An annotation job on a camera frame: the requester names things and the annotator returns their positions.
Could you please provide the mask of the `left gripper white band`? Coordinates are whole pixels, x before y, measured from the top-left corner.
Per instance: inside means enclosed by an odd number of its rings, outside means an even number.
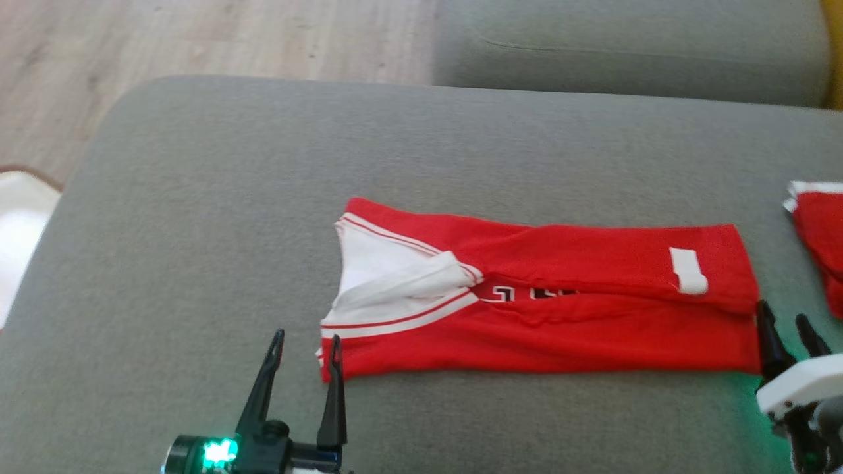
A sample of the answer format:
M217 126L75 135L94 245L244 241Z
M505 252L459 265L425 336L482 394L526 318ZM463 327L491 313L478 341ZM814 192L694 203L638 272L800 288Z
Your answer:
M266 422L272 384L280 367L285 330L275 331L235 429L228 438L178 436L161 474L342 474L347 443L345 378L341 338L323 351L328 376L324 414L315 444L296 443L286 423Z

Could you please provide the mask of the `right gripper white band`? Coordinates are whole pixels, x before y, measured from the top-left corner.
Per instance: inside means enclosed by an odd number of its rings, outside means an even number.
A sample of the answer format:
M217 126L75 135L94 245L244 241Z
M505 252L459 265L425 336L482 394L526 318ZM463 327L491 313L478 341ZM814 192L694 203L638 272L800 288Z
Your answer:
M757 404L788 441L793 473L843 474L843 354L832 354L807 315L798 314L798 335L812 358L797 363L767 300L757 303L756 324L762 380L772 380L757 391Z

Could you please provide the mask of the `red basketball shorts white trim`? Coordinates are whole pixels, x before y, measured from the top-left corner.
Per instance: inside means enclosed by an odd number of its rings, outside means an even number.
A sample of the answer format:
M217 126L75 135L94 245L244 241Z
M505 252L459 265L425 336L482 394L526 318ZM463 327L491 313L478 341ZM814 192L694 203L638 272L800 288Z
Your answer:
M831 315L843 321L843 182L791 181L783 207L819 268Z

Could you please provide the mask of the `red basketball jersey white sleeves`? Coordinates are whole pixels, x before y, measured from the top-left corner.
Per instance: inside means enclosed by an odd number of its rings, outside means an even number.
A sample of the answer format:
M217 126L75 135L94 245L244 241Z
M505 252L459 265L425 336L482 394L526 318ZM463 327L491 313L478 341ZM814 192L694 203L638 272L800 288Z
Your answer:
M530 227L355 197L320 321L345 377L487 370L757 374L759 288L732 224Z

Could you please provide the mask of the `grey sofa seat cushion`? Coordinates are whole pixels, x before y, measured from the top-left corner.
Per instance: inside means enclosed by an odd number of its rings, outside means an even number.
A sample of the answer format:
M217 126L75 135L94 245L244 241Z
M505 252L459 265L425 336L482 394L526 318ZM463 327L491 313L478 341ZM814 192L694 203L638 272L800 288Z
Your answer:
M0 334L0 474L159 474L272 417L314 441L333 224L365 197L509 224L732 223L788 348L843 322L783 210L843 181L843 112L615 94L156 79L103 120ZM346 385L353 474L790 474L755 376L393 374Z

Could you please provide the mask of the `yellow cushion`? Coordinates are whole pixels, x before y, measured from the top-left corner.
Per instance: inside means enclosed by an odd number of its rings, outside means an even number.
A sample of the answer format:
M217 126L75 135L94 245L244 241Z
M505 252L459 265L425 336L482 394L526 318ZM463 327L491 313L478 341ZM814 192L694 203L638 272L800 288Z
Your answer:
M831 47L831 79L828 105L843 111L843 0L820 0Z

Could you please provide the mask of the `grey sofa back cushion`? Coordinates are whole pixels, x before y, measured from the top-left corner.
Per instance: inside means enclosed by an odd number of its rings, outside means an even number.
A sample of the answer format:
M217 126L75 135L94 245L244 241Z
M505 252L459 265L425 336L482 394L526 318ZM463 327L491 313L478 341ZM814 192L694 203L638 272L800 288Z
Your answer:
M437 85L821 107L820 0L440 0Z

